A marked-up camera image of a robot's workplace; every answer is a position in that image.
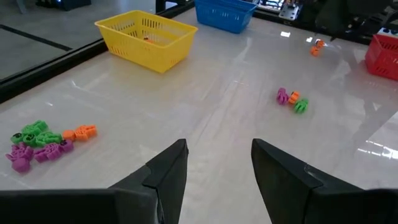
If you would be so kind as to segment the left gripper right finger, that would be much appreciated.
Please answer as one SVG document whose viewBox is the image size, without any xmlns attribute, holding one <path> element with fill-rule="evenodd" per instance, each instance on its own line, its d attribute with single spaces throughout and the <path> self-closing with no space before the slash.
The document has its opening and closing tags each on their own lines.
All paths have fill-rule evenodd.
<svg viewBox="0 0 398 224">
<path fill-rule="evenodd" d="M 272 224 L 304 224 L 310 197 L 319 187 L 337 193 L 360 189 L 262 139 L 252 140 L 251 159 Z"/>
</svg>

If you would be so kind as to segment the blue plastic basket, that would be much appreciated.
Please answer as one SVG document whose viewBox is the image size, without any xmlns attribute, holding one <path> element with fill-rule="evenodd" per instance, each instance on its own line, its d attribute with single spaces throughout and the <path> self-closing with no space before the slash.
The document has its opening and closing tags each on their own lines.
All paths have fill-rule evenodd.
<svg viewBox="0 0 398 224">
<path fill-rule="evenodd" d="M 234 34 L 249 24 L 257 5 L 242 0 L 194 0 L 197 21 Z"/>
</svg>

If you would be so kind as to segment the red plastic basket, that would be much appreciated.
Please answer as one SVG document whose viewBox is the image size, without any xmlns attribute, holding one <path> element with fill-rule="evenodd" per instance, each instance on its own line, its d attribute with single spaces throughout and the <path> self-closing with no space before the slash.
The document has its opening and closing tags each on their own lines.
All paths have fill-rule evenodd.
<svg viewBox="0 0 398 224">
<path fill-rule="evenodd" d="M 369 73 L 398 81 L 398 38 L 375 34 L 365 55 Z"/>
</svg>

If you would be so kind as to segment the white power strip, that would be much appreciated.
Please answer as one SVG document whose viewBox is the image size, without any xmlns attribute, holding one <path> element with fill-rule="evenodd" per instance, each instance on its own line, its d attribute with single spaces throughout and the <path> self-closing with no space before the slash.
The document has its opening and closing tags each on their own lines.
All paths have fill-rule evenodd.
<svg viewBox="0 0 398 224">
<path fill-rule="evenodd" d="M 388 29 L 388 28 L 382 27 L 382 28 L 379 30 L 378 34 L 381 34 L 381 35 L 395 35 L 395 36 L 398 36 L 398 31 L 397 31 L 397 30 L 393 30 L 393 29 Z"/>
</svg>

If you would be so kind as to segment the yellow plastic basket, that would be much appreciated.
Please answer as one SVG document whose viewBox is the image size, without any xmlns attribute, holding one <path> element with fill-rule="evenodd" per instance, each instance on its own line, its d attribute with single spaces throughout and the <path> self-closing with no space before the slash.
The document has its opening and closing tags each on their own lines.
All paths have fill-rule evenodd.
<svg viewBox="0 0 398 224">
<path fill-rule="evenodd" d="M 197 28 L 134 10 L 95 22 L 108 51 L 164 73 L 190 53 Z"/>
</svg>

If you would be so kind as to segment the black perforated computer tower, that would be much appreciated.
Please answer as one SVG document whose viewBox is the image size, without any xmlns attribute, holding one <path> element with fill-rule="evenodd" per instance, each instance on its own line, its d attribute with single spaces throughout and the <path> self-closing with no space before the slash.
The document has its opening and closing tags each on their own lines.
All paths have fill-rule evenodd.
<svg viewBox="0 0 398 224">
<path fill-rule="evenodd" d="M 91 0 L 36 0 L 37 6 L 56 8 L 64 11 L 91 5 Z"/>
</svg>

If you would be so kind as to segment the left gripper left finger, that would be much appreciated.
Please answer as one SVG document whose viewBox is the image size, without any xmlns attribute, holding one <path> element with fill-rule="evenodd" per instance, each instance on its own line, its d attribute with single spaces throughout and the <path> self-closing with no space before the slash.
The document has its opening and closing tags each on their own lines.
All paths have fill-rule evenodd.
<svg viewBox="0 0 398 224">
<path fill-rule="evenodd" d="M 112 185 L 118 191 L 118 224 L 178 224 L 187 163 L 187 142 L 179 139 Z"/>
</svg>

